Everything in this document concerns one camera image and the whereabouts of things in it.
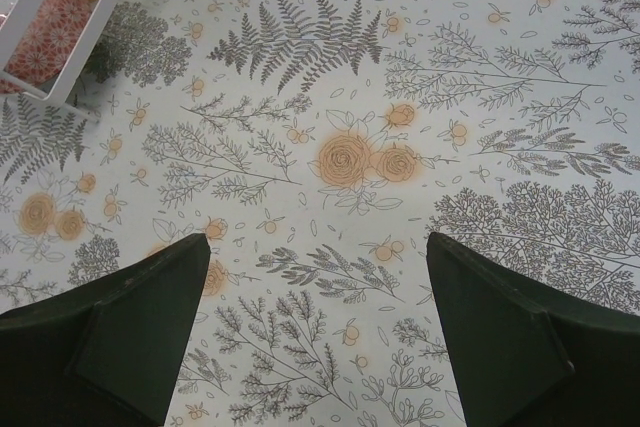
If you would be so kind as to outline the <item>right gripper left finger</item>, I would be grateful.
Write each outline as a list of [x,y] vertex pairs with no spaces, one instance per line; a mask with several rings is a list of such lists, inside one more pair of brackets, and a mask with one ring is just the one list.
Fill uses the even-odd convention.
[[4,426],[165,423],[210,262],[191,234],[1,316]]

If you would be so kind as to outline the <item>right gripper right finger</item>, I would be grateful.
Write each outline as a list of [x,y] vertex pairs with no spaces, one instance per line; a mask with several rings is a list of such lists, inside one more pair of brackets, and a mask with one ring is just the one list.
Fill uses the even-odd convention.
[[426,262],[467,425],[638,425],[638,316],[441,233],[429,235]]

